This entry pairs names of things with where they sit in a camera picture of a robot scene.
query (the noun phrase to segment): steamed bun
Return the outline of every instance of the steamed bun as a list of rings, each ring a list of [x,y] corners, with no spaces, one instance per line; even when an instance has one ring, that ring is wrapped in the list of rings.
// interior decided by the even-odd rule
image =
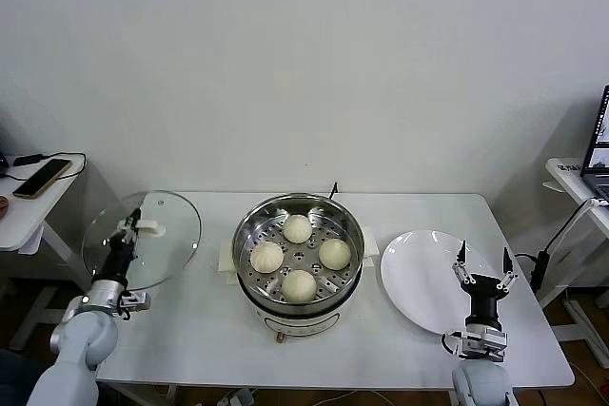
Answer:
[[[284,251],[274,242],[261,242],[249,257],[251,266],[258,273],[272,273],[284,262]]]
[[[320,261],[330,270],[342,270],[351,261],[351,249],[343,240],[328,240],[320,247]]]
[[[317,282],[310,273],[304,270],[290,271],[282,283],[282,293],[290,303],[305,303],[315,298]]]
[[[307,216],[296,214],[290,216],[284,223],[284,236],[289,242],[300,244],[309,239],[313,226]]]

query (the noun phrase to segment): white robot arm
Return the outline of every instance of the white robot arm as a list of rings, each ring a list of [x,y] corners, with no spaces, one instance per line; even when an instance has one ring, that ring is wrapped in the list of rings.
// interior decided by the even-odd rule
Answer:
[[[69,303],[62,322],[50,339],[59,354],[55,364],[38,379],[28,406],[95,406],[98,390],[95,367],[114,350],[118,330],[113,315],[125,315],[150,307],[146,292],[126,293],[129,264],[137,242],[139,209],[109,239],[110,253],[91,290]]]
[[[465,268],[465,242],[453,264],[461,288],[471,298],[471,314],[465,319],[465,331],[442,335],[442,346],[462,361],[453,370],[453,385],[461,406],[518,406],[503,362],[507,335],[502,331],[497,302],[507,296],[518,275],[503,251],[503,278],[470,274]],[[453,349],[446,337],[456,338]]]

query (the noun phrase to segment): floor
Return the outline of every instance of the floor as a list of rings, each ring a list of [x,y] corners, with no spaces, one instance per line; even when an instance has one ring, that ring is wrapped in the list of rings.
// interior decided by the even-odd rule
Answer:
[[[36,296],[45,285],[59,285],[59,292],[51,303],[51,307],[65,307],[69,300],[75,295],[79,295],[78,289],[68,282],[52,282],[39,280],[14,280],[18,293],[10,298],[0,301],[0,313],[2,315],[2,325],[0,325],[0,348],[7,348],[9,341],[21,320],[29,310],[29,306],[36,299]],[[593,321],[600,335],[605,342],[609,343],[609,313],[600,310],[594,304],[594,298],[603,290],[570,291],[569,297],[577,299],[588,318]],[[546,317],[553,325],[571,323],[571,320],[562,307],[560,299],[554,300],[545,310]],[[49,338],[52,332],[51,325],[39,325],[29,341],[22,355],[44,361],[51,364],[55,355],[49,350]],[[594,356],[584,342],[566,342],[562,349],[569,361],[576,363],[597,385],[609,385],[609,370],[603,370],[597,365]],[[221,388],[195,388],[180,387],[176,404],[178,406],[213,406],[220,400],[229,389]],[[313,406],[318,401],[329,399],[335,396],[345,395],[348,392],[328,392],[328,391],[278,391],[260,390],[255,393],[256,404],[259,406],[279,406],[289,404],[290,406]],[[448,394],[446,392],[383,392],[389,400],[396,406],[449,406]],[[576,382],[573,386],[566,389],[544,390],[543,395],[548,406],[596,406],[603,405],[594,390],[576,372]],[[522,391],[517,393],[518,401],[521,406],[542,406],[543,399],[540,392],[536,390]],[[100,405],[120,405],[131,406],[134,403],[118,395],[111,389],[102,388],[100,394]],[[386,405],[385,401],[369,392],[357,392],[342,399],[332,401],[332,406],[381,406]]]

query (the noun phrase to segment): steamer basket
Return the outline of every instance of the steamer basket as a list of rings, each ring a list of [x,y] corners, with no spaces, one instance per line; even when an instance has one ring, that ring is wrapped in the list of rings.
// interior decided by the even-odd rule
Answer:
[[[288,216],[307,216],[313,234],[302,244],[283,235]],[[319,249],[326,240],[340,239],[351,249],[351,262],[343,270],[325,268]],[[260,242],[276,242],[284,251],[284,263],[273,273],[258,273],[250,255]],[[363,233],[342,205],[322,196],[287,194],[260,203],[239,223],[232,241],[232,259],[246,296],[266,311],[284,318],[303,319],[327,313],[346,300],[359,282],[363,261]],[[317,295],[306,303],[288,303],[281,291],[291,270],[309,272],[317,282]]]

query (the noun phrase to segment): black cable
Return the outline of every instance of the black cable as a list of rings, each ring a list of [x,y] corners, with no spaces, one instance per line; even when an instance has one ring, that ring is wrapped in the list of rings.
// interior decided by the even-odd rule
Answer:
[[[541,401],[543,401],[543,406],[548,406],[548,402],[545,400],[545,395],[543,394],[543,392],[541,390],[538,390],[538,393],[541,396]]]
[[[486,352],[484,352],[484,354],[477,354],[475,356],[468,356],[463,354],[459,355],[459,358],[463,358],[464,360],[482,360],[483,358],[487,358],[490,353],[490,349],[486,349]]]
[[[328,199],[332,200],[332,197],[334,197],[334,194],[336,194],[339,191],[339,184],[337,182],[334,182],[334,185],[332,186],[332,191],[330,192],[330,196],[328,197]]]
[[[25,158],[28,158],[28,159],[34,158],[33,162],[30,161],[26,164],[37,164],[42,160],[49,159],[49,158],[55,157],[55,156],[62,156],[62,155],[63,156],[82,156],[84,159],[83,166],[80,167],[80,170],[75,171],[74,173],[70,173],[69,175],[66,175],[66,176],[60,176],[55,181],[66,180],[67,178],[73,178],[74,176],[78,176],[83,171],[85,171],[85,167],[87,166],[87,154],[85,154],[84,152],[55,152],[54,154],[50,154],[48,156],[45,156],[43,154],[37,154],[35,156],[25,156]],[[7,173],[0,173],[0,178],[11,178],[12,180],[22,181],[22,182],[27,181],[29,179],[29,178],[17,178],[16,176],[12,176]]]
[[[442,347],[444,349],[446,349],[446,352],[448,352],[451,356],[454,356],[455,353],[450,349],[450,347],[448,347],[448,344],[446,344],[446,334],[442,334]]]
[[[118,300],[116,301],[116,312],[118,313],[119,316],[123,316],[123,313],[125,313],[125,316],[123,317],[123,320],[129,320],[131,319],[131,313],[129,312],[128,309],[125,309],[123,306],[121,306],[121,298],[122,297],[131,297],[131,293],[127,290],[124,290],[123,292],[121,292],[118,296]]]
[[[530,259],[531,261],[537,261],[537,257],[532,256],[530,254],[516,254],[514,257],[526,257],[527,259]]]
[[[69,175],[66,175],[66,176],[61,176],[61,177],[57,178],[57,181],[66,180],[67,178],[73,178],[74,176],[78,176],[83,171],[85,171],[85,167],[87,166],[87,154],[85,154],[84,152],[55,152],[54,154],[50,154],[49,156],[47,156],[47,159],[50,157],[55,157],[55,156],[82,156],[84,159],[83,166],[80,167],[80,170],[75,171],[74,173],[70,173]]]
[[[565,222],[562,227],[560,228],[560,230],[557,232],[557,234],[554,236],[554,238],[552,240],[550,240],[550,242],[548,243],[547,246],[545,246],[544,251],[548,252],[548,249],[550,249],[550,246],[552,245],[553,242],[556,241],[556,238],[558,238],[560,236],[560,234],[562,233],[562,230],[564,230],[566,228],[566,226],[573,220],[573,218],[576,217],[576,215],[580,212],[580,210],[583,208],[583,206],[585,204],[587,204],[591,199],[587,199],[584,200],[580,206],[578,206],[578,209],[576,209],[573,214],[571,216],[569,216],[569,219],[567,219],[567,222]]]
[[[27,181],[25,178],[17,178],[16,176],[8,175],[7,173],[0,173],[0,178],[11,178],[15,181]]]

